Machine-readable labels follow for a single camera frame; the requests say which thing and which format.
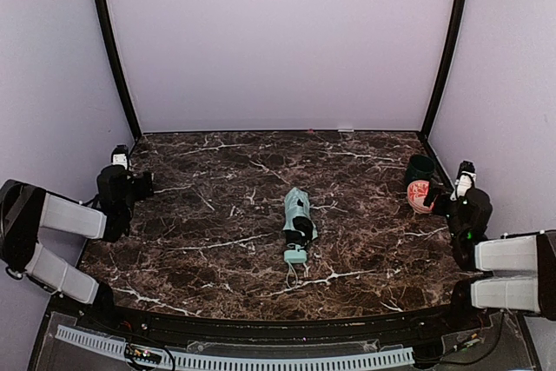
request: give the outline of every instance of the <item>dark green cup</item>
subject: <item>dark green cup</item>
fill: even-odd
[[[430,179],[433,178],[435,169],[436,165],[434,164],[434,161],[428,156],[422,156],[420,154],[411,156],[406,170],[406,187],[416,180],[430,181]]]

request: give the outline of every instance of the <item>gray cable tray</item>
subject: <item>gray cable tray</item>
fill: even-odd
[[[101,334],[83,328],[58,325],[56,338],[120,361],[126,341],[123,338]],[[162,356],[157,369],[172,369],[172,361],[168,354],[159,348],[149,348],[153,353]],[[189,354],[169,349],[175,359],[175,369],[180,371],[344,371],[344,370],[376,370],[413,365],[413,349],[399,348],[370,354],[335,356],[328,358],[287,359],[252,359],[232,358],[225,356],[208,356]],[[136,360],[137,363],[156,367],[147,361]]]

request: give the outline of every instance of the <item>wire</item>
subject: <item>wire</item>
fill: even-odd
[[[92,199],[90,199],[88,202],[85,202],[85,203],[83,204],[83,206],[89,206],[89,205],[90,205],[90,207],[94,209],[95,206],[96,206],[96,202],[97,202],[97,201],[98,201],[98,195],[95,195],[95,197],[93,197]]]
[[[108,329],[108,330],[111,331],[111,332],[117,332],[117,333],[119,333],[119,334],[123,334],[123,335],[129,336],[129,341],[128,341],[128,343],[131,343],[131,338],[136,337],[136,338],[139,338],[139,339],[143,339],[144,341],[147,341],[147,342],[149,342],[149,343],[152,343],[152,344],[158,346],[159,348],[163,349],[164,352],[166,352],[166,354],[168,355],[168,357],[169,357],[170,360],[172,361],[172,368],[171,368],[171,371],[175,371],[175,358],[174,358],[174,356],[172,355],[172,353],[169,351],[169,349],[166,348],[166,345],[164,345],[163,343],[161,343],[161,342],[159,342],[159,341],[155,341],[154,339],[150,339],[150,338],[148,338],[147,336],[134,334],[134,333],[131,333],[131,332],[127,332],[127,331],[125,331],[125,330],[118,330],[118,329],[111,328],[110,326],[105,325],[104,323],[98,321],[97,319],[95,319],[94,317],[92,317],[92,316],[90,316],[90,315],[87,316],[87,317],[88,317],[89,319],[91,319],[94,323],[96,323],[97,325],[100,325],[100,326],[102,326],[103,328]]]
[[[441,355],[441,356],[437,356],[434,358],[415,358],[416,362],[421,362],[421,363],[431,363],[431,362],[436,362],[438,364],[446,364],[446,365],[462,365],[462,366],[468,366],[468,365],[473,365],[476,364],[477,362],[481,362],[483,361],[485,358],[487,358],[492,352],[494,352],[494,350],[496,349],[496,347],[498,347],[498,343],[500,342],[500,339],[502,337],[502,329],[504,327],[504,319],[506,317],[506,311],[502,312],[502,317],[500,317],[500,326],[498,327],[498,334],[496,335],[496,341],[494,342],[494,344],[488,349],[488,351],[486,351],[483,355],[481,355],[479,358],[477,358],[476,360],[470,361],[470,362],[457,362],[457,361],[443,361],[442,358],[453,354],[454,351],[453,348],[450,349],[450,351],[446,352],[445,354]]]
[[[295,277],[295,283],[293,286],[289,283],[289,276],[292,273],[294,273],[294,277]],[[299,277],[297,276],[297,272],[295,271],[295,268],[292,265],[292,263],[288,262],[288,274],[286,275],[286,285],[288,286],[288,288],[296,288],[297,284],[299,284]]]

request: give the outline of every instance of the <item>brown marble surface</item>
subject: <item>brown marble surface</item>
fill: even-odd
[[[81,269],[121,306],[175,315],[315,320],[449,302],[460,272],[438,216],[406,201],[415,134],[154,134],[134,170],[156,194],[136,205],[130,237],[91,242]],[[286,286],[283,198],[309,193],[319,237]]]

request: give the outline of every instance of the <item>white wall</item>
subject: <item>white wall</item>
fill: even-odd
[[[0,185],[16,178],[89,199],[114,145],[132,142],[94,0],[0,0],[0,16]],[[83,245],[62,233],[41,240],[71,262]],[[25,370],[48,297],[0,264],[0,368]]]
[[[467,0],[431,143],[454,177],[475,162],[487,233],[556,229],[556,0]],[[556,324],[528,321],[543,368]]]
[[[109,0],[144,131],[420,129],[453,0]]]

